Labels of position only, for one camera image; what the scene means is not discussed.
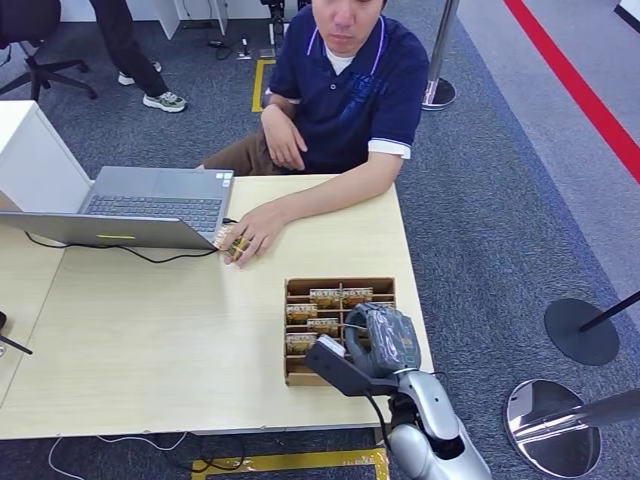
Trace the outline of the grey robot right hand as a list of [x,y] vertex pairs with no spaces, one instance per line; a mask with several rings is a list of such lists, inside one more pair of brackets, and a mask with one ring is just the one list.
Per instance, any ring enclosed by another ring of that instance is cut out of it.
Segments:
[[346,350],[359,370],[374,378],[418,369],[421,351],[411,318],[395,308],[360,303],[344,320]]

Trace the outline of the person's right hand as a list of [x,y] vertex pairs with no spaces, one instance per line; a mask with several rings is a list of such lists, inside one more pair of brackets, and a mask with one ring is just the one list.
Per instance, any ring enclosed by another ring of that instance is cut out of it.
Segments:
[[301,153],[307,147],[285,111],[270,104],[262,112],[260,121],[269,153],[276,166],[297,171],[305,168]]

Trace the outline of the person's left hand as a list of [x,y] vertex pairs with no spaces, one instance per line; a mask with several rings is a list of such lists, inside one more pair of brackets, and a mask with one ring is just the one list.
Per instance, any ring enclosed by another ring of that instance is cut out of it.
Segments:
[[256,256],[267,250],[288,222],[288,207],[283,199],[277,199],[251,210],[235,224],[223,241],[221,250],[229,250],[238,238],[248,246],[238,259],[229,253],[224,257],[226,265],[235,263],[242,267]]

